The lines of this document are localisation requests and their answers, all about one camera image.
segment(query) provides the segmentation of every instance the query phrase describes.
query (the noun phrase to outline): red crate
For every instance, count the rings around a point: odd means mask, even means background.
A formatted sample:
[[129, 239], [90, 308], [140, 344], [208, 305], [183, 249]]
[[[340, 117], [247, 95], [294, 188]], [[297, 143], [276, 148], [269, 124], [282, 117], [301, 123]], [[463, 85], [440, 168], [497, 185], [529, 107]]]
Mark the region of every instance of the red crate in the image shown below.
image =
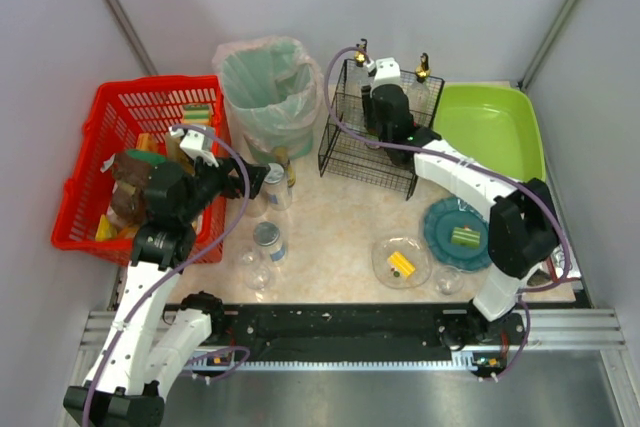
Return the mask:
[[[127, 265], [132, 241], [94, 240], [100, 216], [111, 201], [114, 181], [101, 173], [102, 163], [116, 152], [134, 148], [138, 134], [154, 134], [164, 145], [169, 126], [182, 119], [182, 105], [208, 103], [213, 112], [216, 135], [231, 144], [224, 111], [224, 98], [215, 75], [202, 77], [158, 76], [103, 84], [96, 93], [89, 118], [82, 128], [84, 140], [73, 175], [64, 185], [62, 203], [51, 234], [51, 243], [61, 250], [81, 250], [96, 257]], [[227, 153], [215, 143], [216, 157]], [[202, 229], [192, 253], [206, 247], [224, 230], [226, 199], [218, 197], [204, 211]], [[199, 262], [219, 262], [222, 244]]]

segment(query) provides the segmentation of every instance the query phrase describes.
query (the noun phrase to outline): marble countertop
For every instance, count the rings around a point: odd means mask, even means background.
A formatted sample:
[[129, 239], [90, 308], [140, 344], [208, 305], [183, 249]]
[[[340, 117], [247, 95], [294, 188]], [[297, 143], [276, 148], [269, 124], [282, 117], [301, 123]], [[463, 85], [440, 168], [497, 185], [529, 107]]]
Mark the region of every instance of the marble countertop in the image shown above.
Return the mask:
[[[385, 236], [406, 233], [420, 238], [420, 225], [429, 206], [451, 194], [433, 182], [420, 179], [408, 201], [401, 192], [326, 173], [320, 177], [317, 152], [326, 119], [323, 111], [314, 129], [312, 152], [293, 161], [296, 184], [288, 210], [268, 209], [258, 218], [245, 216], [225, 239], [222, 261], [185, 269], [169, 302], [180, 302], [193, 292], [204, 290], [225, 303], [401, 303], [466, 302], [486, 277], [487, 270], [464, 274], [464, 286], [453, 295], [440, 294], [435, 287], [435, 264], [422, 285], [396, 290], [376, 278], [371, 263], [373, 243]], [[233, 135], [234, 145], [250, 159], [246, 144]], [[237, 215], [241, 202], [228, 202], [227, 225]], [[254, 227], [264, 220], [274, 222], [288, 244], [286, 261], [271, 265], [271, 280], [256, 291], [243, 281], [234, 265], [239, 249], [251, 244]], [[551, 291], [527, 294], [529, 302], [571, 302], [569, 284]]]

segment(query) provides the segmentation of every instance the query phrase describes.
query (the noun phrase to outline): wire dish rack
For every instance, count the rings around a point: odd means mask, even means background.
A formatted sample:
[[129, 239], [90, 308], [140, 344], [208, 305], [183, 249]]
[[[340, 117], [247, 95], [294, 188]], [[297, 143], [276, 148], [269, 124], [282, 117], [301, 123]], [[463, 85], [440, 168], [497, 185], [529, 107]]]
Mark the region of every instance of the wire dish rack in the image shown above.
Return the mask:
[[[375, 139], [367, 133], [362, 111], [362, 98], [352, 95], [357, 92], [357, 86], [350, 82], [356, 66], [353, 59], [346, 59], [342, 64], [340, 78], [333, 96], [332, 108], [338, 114], [340, 121], [345, 123], [356, 133]], [[402, 84], [405, 92], [414, 82], [415, 74], [402, 71]], [[423, 111], [411, 110], [418, 125], [431, 127], [435, 118], [444, 80], [438, 77], [428, 77], [425, 81], [429, 88], [429, 97], [423, 105]], [[318, 150], [318, 169], [322, 177], [325, 172], [342, 175], [373, 185], [397, 190], [406, 194], [406, 199], [413, 195], [418, 182], [418, 176], [411, 169], [403, 169], [393, 165], [384, 149], [372, 149], [364, 142], [355, 140], [342, 132], [331, 117], [327, 119], [324, 135]]]

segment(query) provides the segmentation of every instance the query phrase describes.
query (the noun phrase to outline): plastic bag liner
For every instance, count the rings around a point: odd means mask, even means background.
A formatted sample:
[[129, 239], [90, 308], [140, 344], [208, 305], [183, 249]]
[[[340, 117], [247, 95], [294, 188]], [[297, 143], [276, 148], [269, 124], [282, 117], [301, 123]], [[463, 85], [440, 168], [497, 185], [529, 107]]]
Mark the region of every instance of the plastic bag liner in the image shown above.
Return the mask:
[[240, 124], [258, 162], [287, 148], [289, 157], [308, 154], [322, 101], [322, 74], [302, 44], [289, 37], [265, 37], [222, 44], [213, 57], [227, 112]]

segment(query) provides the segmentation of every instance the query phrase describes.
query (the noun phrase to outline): blue plate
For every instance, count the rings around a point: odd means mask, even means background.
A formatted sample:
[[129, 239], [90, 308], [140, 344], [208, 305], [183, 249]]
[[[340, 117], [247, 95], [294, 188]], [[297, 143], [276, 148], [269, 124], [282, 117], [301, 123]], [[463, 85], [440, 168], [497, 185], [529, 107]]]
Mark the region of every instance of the blue plate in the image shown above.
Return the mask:
[[[451, 243], [453, 228], [465, 226], [480, 232], [478, 248]], [[489, 227], [477, 210], [457, 197], [441, 200], [429, 208], [423, 234], [431, 252], [443, 264], [466, 272], [477, 272], [491, 265], [487, 250]]]

